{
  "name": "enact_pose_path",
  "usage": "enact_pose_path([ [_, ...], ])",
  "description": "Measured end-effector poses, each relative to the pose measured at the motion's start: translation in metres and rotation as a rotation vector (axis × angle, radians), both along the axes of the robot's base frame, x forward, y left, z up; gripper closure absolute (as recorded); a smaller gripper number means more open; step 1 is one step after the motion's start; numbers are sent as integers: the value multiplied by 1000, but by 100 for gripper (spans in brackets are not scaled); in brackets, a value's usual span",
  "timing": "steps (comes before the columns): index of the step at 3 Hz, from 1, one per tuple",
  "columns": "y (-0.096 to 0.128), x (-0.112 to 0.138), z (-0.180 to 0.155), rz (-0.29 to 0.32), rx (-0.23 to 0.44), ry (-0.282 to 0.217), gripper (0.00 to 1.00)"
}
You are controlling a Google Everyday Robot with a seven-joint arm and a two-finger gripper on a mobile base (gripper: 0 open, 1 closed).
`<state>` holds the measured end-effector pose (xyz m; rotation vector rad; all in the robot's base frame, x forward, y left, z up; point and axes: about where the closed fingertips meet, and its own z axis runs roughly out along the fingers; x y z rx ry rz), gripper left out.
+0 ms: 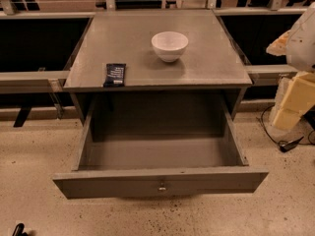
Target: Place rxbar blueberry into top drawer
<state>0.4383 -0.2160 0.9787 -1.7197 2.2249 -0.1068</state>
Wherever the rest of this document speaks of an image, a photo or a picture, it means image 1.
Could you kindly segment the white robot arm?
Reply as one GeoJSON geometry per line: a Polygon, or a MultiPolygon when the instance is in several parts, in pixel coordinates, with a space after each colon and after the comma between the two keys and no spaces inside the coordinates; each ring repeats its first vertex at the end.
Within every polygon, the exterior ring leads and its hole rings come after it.
{"type": "Polygon", "coordinates": [[[290,30],[266,49],[274,56],[285,56],[298,73],[288,81],[283,96],[277,96],[272,125],[292,129],[315,105],[315,3],[312,3],[290,30]]]}

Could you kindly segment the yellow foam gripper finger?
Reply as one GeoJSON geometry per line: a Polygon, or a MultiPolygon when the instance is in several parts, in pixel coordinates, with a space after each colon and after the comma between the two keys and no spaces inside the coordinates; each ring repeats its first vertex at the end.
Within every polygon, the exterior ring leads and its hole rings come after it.
{"type": "Polygon", "coordinates": [[[298,72],[292,79],[281,78],[272,109],[272,125],[291,130],[315,106],[315,75],[298,72]]]}
{"type": "Polygon", "coordinates": [[[266,52],[274,56],[284,56],[288,36],[289,31],[287,30],[267,47],[266,52]]]}

